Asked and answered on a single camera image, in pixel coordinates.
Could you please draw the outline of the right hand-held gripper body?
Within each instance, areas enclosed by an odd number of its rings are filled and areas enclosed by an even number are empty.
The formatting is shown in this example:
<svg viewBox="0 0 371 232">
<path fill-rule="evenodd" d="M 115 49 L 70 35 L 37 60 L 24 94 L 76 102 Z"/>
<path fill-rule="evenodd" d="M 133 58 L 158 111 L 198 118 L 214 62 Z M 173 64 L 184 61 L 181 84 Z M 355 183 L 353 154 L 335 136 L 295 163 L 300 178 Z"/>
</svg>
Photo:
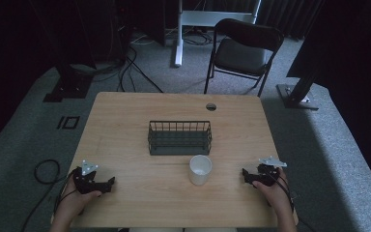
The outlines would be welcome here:
<svg viewBox="0 0 371 232">
<path fill-rule="evenodd" d="M 259 159 L 254 180 L 271 187 L 280 176 L 279 167 L 287 167 L 287 163 L 274 157 Z"/>
</svg>

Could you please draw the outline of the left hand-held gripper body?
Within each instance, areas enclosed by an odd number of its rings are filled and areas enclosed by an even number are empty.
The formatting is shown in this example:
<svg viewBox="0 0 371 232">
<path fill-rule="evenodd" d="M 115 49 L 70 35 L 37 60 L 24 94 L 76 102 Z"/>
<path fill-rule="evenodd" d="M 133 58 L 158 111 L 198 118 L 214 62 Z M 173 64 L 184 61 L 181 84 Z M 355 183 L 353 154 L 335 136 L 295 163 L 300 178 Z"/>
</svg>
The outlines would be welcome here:
<svg viewBox="0 0 371 232">
<path fill-rule="evenodd" d="M 96 190 L 102 193 L 102 189 L 109 186 L 107 182 L 97 183 L 95 181 L 98 168 L 97 164 L 84 159 L 81 165 L 74 169 L 72 179 L 80 193 L 86 194 Z"/>
</svg>

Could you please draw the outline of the person's right hand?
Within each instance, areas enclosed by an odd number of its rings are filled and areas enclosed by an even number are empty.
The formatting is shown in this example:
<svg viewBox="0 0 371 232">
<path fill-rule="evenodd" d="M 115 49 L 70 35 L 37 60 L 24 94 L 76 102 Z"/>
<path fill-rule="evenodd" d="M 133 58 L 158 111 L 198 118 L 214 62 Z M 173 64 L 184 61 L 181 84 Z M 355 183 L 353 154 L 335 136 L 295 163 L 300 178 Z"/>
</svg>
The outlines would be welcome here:
<svg viewBox="0 0 371 232">
<path fill-rule="evenodd" d="M 282 168 L 279 168 L 280 176 L 277 181 L 271 186 L 267 187 L 258 181 L 254 181 L 253 185 L 259 191 L 261 191 L 270 205 L 273 207 L 275 205 L 287 205 L 290 204 L 291 200 L 288 197 L 288 180 Z"/>
</svg>

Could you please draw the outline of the person's left hand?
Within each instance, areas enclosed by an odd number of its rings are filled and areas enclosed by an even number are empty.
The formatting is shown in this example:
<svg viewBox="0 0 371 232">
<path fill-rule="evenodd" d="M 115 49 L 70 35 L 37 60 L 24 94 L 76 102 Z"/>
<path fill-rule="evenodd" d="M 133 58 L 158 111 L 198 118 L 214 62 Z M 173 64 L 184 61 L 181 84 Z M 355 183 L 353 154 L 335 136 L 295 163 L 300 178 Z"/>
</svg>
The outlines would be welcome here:
<svg viewBox="0 0 371 232">
<path fill-rule="evenodd" d="M 56 210 L 54 220 L 70 224 L 93 199 L 100 197 L 98 190 L 89 193 L 80 193 L 72 178 L 69 178 L 61 196 L 61 201 Z"/>
</svg>

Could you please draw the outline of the white cup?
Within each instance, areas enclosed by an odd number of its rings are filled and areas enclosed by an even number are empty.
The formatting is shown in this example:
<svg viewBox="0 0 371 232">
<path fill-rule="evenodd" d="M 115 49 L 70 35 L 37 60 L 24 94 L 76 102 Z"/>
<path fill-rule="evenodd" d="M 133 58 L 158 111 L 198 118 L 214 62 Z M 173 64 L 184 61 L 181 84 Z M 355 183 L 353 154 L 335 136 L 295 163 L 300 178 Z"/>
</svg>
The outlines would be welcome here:
<svg viewBox="0 0 371 232">
<path fill-rule="evenodd" d="M 202 186 L 207 181 L 213 168 L 208 156 L 197 155 L 189 161 L 189 180 L 196 186 Z"/>
</svg>

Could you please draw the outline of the black slanted stand with base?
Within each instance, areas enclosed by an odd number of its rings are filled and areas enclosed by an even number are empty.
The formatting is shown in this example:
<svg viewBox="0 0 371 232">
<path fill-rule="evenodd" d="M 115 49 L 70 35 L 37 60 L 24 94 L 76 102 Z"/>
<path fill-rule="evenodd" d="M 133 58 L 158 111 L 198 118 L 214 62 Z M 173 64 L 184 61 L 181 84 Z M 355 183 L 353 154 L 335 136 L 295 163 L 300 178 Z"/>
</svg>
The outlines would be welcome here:
<svg viewBox="0 0 371 232">
<path fill-rule="evenodd" d="M 302 77 L 296 85 L 278 84 L 276 89 L 286 108 L 309 109 L 317 111 L 318 105 L 315 103 L 310 89 L 315 78 Z"/>
</svg>

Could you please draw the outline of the black stand with flat base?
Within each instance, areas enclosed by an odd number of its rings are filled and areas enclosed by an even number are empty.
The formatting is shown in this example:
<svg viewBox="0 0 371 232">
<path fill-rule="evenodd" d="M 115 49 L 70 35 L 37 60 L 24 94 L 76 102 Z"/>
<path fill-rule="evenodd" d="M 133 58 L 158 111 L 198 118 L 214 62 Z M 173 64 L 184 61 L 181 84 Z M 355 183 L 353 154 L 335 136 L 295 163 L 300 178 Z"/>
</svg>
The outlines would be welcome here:
<svg viewBox="0 0 371 232">
<path fill-rule="evenodd" d="M 74 69 L 59 49 L 53 49 L 53 61 L 59 79 L 53 90 L 45 95 L 43 101 L 61 102 L 63 99 L 85 99 L 94 76 Z"/>
</svg>

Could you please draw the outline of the black folding chair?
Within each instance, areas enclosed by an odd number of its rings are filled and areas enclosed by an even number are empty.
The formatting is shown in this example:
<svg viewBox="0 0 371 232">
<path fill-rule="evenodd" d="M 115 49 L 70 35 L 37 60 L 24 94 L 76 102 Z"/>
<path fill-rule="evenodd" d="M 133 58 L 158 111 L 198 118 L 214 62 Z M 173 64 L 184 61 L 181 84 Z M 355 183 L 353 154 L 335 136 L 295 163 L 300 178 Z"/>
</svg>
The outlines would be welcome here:
<svg viewBox="0 0 371 232">
<path fill-rule="evenodd" d="M 272 61 L 284 42 L 276 28 L 236 20 L 221 19 L 214 27 L 214 41 L 204 93 L 215 73 L 226 73 L 255 80 L 260 97 L 271 70 Z"/>
</svg>

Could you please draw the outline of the dark curtain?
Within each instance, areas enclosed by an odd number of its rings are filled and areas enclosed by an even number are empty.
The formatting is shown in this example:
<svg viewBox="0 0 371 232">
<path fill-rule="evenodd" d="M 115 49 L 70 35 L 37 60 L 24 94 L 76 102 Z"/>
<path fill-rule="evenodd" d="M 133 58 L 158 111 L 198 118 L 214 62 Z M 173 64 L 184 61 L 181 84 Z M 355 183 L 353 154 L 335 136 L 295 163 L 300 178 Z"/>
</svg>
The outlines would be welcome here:
<svg viewBox="0 0 371 232">
<path fill-rule="evenodd" d="M 261 0 L 257 24 L 277 28 L 285 37 L 304 39 L 325 0 Z"/>
</svg>

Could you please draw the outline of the white desk frame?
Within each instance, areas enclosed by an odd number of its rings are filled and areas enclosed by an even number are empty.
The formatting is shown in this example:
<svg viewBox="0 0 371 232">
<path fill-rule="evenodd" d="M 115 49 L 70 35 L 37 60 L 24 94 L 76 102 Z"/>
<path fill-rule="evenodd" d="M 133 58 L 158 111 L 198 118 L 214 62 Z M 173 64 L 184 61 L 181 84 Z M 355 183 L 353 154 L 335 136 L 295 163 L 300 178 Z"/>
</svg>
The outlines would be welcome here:
<svg viewBox="0 0 371 232">
<path fill-rule="evenodd" d="M 183 27 L 184 26 L 203 26 L 214 27 L 220 20 L 225 18 L 233 18 L 243 22 L 255 24 L 258 18 L 258 13 L 262 0 L 255 0 L 254 7 L 251 13 L 233 13 L 233 12 L 213 12 L 213 11 L 185 11 L 183 9 L 183 0 L 178 0 L 178 35 L 175 53 L 174 65 L 180 67 L 183 63 Z"/>
</svg>

